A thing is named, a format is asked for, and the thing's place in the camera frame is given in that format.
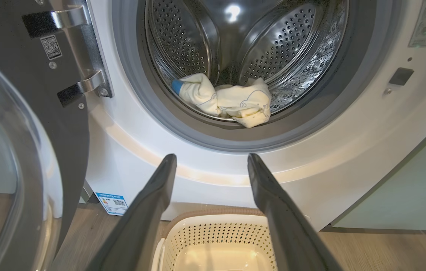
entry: blue and white label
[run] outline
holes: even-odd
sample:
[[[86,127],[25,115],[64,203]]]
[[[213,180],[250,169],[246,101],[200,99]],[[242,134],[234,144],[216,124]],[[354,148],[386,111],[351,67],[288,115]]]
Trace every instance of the blue and white label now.
[[[109,215],[122,216],[128,209],[123,196],[96,193],[97,198]]]

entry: washing machine door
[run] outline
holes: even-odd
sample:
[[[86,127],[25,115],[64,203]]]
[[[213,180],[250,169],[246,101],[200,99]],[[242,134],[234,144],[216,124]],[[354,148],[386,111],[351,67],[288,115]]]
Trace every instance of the washing machine door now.
[[[0,270],[48,266],[79,202],[89,150],[83,92],[111,96],[61,29],[81,23],[81,7],[0,0]]]

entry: wooden floor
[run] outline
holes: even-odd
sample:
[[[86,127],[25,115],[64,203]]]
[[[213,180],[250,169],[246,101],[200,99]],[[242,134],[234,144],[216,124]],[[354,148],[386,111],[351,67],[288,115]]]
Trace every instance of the wooden floor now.
[[[80,204],[51,270],[82,271],[120,217],[100,204]],[[167,222],[162,222],[160,230]],[[426,234],[321,232],[339,264],[348,271],[426,271]]]

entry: stainless steel drum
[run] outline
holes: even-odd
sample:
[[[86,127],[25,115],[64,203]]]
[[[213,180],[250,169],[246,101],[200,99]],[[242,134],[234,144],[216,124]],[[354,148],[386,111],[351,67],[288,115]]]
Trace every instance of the stainless steel drum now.
[[[199,72],[213,85],[263,78],[275,114],[301,99],[329,68],[347,11],[347,0],[149,0],[147,45],[170,91],[173,79]]]

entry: white cloth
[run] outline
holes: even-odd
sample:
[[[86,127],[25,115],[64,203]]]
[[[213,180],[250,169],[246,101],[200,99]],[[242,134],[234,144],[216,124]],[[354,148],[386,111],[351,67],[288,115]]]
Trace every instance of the white cloth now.
[[[231,117],[251,128],[270,119],[271,94],[263,79],[249,79],[246,86],[213,87],[202,73],[193,74],[172,84],[187,103],[213,116]]]

